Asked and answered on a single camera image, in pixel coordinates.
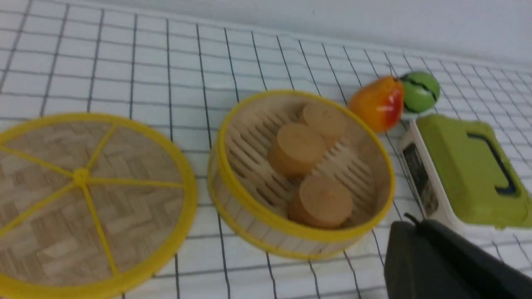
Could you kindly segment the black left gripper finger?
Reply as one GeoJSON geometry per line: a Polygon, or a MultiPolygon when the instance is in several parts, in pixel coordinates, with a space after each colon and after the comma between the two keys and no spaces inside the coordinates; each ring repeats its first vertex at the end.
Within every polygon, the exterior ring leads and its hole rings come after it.
{"type": "Polygon", "coordinates": [[[532,281],[436,220],[391,224],[384,280],[390,299],[530,299],[532,281]]]}

